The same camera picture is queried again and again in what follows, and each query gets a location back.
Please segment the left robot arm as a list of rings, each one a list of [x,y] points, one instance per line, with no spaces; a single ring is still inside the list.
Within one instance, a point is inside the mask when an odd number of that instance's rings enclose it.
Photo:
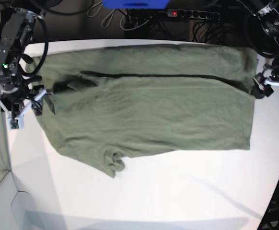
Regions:
[[[271,60],[253,77],[254,96],[269,97],[279,86],[279,0],[240,0],[249,11],[245,17],[245,37],[261,57]]]

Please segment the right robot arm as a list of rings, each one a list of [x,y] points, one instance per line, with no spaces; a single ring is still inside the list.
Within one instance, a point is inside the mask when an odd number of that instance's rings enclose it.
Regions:
[[[41,24],[44,35],[47,36],[44,14],[39,8],[13,7],[12,14],[0,34],[0,107],[14,123],[20,122],[30,108],[34,109],[36,115],[41,115],[41,100],[49,92],[41,84],[29,88],[30,84],[42,80],[38,72],[47,56],[48,39],[45,39],[43,54],[32,72],[25,72],[20,65],[20,60],[27,64],[33,62],[24,51],[33,36],[35,22]]]

